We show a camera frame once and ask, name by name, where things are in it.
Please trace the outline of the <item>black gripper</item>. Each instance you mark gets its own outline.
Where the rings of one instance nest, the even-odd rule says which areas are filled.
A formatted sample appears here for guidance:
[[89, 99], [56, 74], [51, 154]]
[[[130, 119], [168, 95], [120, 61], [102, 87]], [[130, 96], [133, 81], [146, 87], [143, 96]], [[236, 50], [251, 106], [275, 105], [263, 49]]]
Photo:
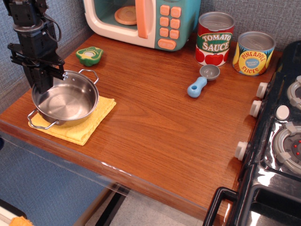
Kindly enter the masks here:
[[40, 94], [53, 87], [53, 77], [64, 80], [64, 60], [57, 54], [58, 40], [54, 30], [17, 31], [19, 43], [8, 44], [12, 62], [23, 66], [32, 88]]

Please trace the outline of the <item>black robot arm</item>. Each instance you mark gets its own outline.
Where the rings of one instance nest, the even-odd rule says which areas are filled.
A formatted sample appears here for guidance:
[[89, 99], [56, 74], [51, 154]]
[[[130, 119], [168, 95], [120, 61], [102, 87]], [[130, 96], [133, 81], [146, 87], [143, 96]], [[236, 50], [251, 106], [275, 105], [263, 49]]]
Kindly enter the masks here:
[[53, 87], [55, 78], [67, 77], [64, 60], [56, 53], [61, 29], [46, 14], [44, 0], [6, 0], [4, 4], [19, 39], [18, 44], [8, 44], [11, 61], [23, 67], [30, 86], [43, 94]]

